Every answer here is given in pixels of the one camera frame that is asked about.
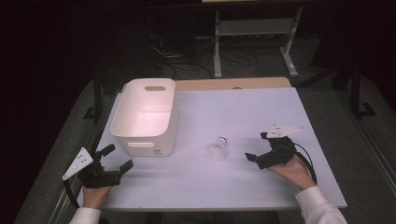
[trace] table surface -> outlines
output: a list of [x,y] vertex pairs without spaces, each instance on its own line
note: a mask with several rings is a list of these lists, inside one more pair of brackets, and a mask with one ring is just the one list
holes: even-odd
[[[286,78],[194,80],[177,81],[176,84],[177,138],[175,149],[168,157],[131,158],[109,131],[115,114],[115,109],[112,110],[98,148],[115,144],[116,150],[102,158],[102,164],[108,171],[117,170],[132,159],[134,168],[112,190],[104,209],[298,209],[295,187],[271,171],[260,170],[245,157],[245,152],[261,155],[271,150],[260,133],[269,131],[274,123],[305,127],[305,131],[291,135],[291,140],[310,154],[318,185],[329,200],[339,207],[347,206],[297,91],[290,87]],[[196,90],[200,86],[205,90]],[[244,89],[230,90],[234,87]],[[208,147],[223,135],[228,138],[227,157],[223,160],[210,157]]]

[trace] person's left hand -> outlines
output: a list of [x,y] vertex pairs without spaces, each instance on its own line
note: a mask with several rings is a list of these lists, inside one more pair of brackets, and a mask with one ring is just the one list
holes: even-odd
[[99,209],[105,202],[107,194],[110,193],[113,186],[102,187],[99,189],[86,189],[83,187],[84,203],[83,207]]

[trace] white sleeve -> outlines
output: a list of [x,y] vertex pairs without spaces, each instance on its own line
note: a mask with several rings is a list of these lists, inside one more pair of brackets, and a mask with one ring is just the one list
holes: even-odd
[[93,208],[80,207],[70,224],[97,224],[99,222],[101,211]]
[[305,189],[296,198],[306,224],[347,223],[340,210],[327,200],[319,187]]

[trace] white plastic bin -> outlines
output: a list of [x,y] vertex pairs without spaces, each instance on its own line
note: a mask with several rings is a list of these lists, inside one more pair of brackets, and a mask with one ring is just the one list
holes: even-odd
[[124,89],[110,131],[130,156],[168,156],[174,149],[178,108],[175,81],[141,78]]

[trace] hand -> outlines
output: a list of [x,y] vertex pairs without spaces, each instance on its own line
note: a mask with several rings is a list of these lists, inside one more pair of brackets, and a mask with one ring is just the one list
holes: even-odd
[[113,186],[102,187],[99,189],[86,189],[83,187],[84,203],[83,207],[99,209],[105,202],[107,194],[111,191]]
[[304,162],[296,155],[287,164],[271,166],[268,169],[283,176],[300,190],[309,189],[316,185]]

